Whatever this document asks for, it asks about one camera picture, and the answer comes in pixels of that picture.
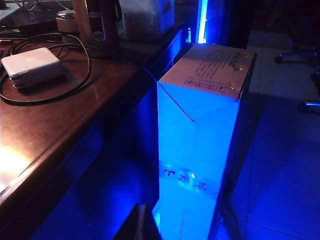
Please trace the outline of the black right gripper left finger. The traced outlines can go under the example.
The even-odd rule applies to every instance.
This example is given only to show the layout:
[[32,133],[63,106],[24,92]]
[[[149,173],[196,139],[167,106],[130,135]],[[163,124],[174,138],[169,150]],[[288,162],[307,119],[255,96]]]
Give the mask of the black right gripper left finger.
[[113,237],[114,240],[143,240],[146,205],[135,204],[121,227]]

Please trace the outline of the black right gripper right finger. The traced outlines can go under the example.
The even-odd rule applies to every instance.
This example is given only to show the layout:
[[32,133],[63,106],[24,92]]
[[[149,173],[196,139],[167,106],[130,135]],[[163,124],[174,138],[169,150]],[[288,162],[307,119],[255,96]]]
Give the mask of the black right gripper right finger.
[[162,240],[152,211],[148,204],[144,209],[144,239],[145,240]]

